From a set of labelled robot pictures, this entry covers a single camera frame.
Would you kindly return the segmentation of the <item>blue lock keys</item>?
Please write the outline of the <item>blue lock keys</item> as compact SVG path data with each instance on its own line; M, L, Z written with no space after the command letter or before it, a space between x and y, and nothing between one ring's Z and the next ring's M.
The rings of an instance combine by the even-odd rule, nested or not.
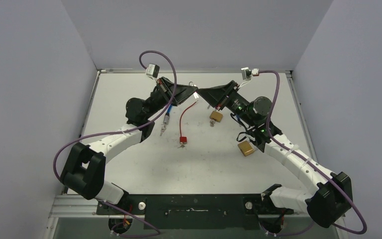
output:
M166 130L166 125L164 124L164 125L162 125L162 127L161 127L160 136L163 135L163 133L165 132L165 130Z

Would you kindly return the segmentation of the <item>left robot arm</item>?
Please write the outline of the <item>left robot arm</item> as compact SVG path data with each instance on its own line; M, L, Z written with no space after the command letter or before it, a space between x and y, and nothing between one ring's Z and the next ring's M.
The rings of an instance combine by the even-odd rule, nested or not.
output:
M89 144L75 143L68 155L60 182L85 199L109 202L109 208L120 215L127 211L128 194L121 187L105 180L105 167L127 148L146 140L155 123L149 118L169 105L178 106L197 90L195 85L177 85L165 77L147 99L130 98L126 103L127 122L115 134Z

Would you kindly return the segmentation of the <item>brass padlock long shackle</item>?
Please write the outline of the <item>brass padlock long shackle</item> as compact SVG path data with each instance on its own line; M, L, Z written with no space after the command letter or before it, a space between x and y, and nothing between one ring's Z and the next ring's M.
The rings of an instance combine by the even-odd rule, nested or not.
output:
M209 120L214 120L215 123L221 122L223 119L223 114L217 109L213 108L209 115Z

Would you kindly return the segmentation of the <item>brass padlock short shackle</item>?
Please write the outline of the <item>brass padlock short shackle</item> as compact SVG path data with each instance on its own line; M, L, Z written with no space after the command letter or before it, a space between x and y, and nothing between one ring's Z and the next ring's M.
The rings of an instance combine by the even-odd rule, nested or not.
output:
M242 141L238 143L237 146L244 157L249 156L255 152L254 147L249 141Z

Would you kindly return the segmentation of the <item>red cable padlock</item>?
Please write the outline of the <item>red cable padlock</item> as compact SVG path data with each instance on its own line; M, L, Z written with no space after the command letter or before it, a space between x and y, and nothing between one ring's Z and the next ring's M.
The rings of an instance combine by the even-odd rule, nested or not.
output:
M191 105L189 105L186 109L184 109L184 111L181 113L180 115L180 119L179 119L179 143L181 145L184 145L184 144L187 144L188 143L188 140L187 140L187 137L183 135L183 130L182 130L182 119L183 119L183 116L184 114L191 108L193 107L194 105L196 105L198 103L198 101L195 101L194 103L192 103Z

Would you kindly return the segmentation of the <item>blue cable lock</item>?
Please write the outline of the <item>blue cable lock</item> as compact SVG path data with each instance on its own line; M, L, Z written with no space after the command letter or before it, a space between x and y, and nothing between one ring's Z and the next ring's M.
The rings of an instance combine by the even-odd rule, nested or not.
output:
M170 112L171 112L171 109L172 109L173 105L169 105L167 111L165 112L165 115L163 117L163 121L162 121L162 125L167 125L169 124L169 120L170 120Z

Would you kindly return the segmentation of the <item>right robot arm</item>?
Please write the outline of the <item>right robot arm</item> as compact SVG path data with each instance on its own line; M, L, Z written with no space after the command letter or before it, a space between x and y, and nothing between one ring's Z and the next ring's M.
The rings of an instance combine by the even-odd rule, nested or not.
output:
M308 214L321 227L328 228L342 217L351 205L351 179L344 172L336 174L309 158L272 122L267 123L272 101L260 96L251 102L238 93L238 84L197 90L210 106L227 108L237 122L247 125L249 141L261 152L277 160L303 185L290 189L275 184L262 193L262 209L269 214L278 209L291 209Z

